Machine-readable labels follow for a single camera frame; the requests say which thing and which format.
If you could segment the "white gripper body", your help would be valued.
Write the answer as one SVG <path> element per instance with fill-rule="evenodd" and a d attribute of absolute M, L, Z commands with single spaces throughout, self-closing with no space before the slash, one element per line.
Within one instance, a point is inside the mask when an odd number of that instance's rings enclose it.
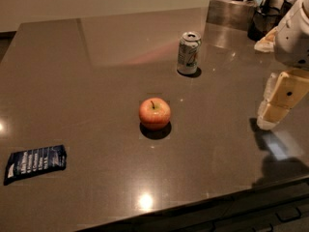
<path fill-rule="evenodd" d="M 280 20 L 274 55 L 286 66 L 309 68 L 309 0 L 296 0 Z"/>

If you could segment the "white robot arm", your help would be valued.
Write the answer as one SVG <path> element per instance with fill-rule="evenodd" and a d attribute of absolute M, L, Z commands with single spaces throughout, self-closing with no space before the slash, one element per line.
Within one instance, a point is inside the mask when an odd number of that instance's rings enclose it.
<path fill-rule="evenodd" d="M 275 59 L 287 69 L 267 80 L 257 125 L 276 127 L 309 92 L 309 0 L 296 0 L 273 33 Z"/>

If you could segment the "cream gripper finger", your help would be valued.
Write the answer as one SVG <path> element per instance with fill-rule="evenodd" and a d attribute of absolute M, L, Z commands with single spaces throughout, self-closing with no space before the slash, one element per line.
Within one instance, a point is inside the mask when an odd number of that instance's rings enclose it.
<path fill-rule="evenodd" d="M 302 69 L 289 69 L 279 73 L 278 82 L 270 103 L 284 109 L 281 121 L 309 92 L 309 72 Z"/>
<path fill-rule="evenodd" d="M 272 130 L 284 115 L 284 109 L 282 107 L 270 103 L 270 98 L 274 93 L 278 78 L 279 74 L 276 72 L 273 72 L 268 78 L 264 91 L 264 99 L 258 109 L 257 126 L 264 131 Z"/>

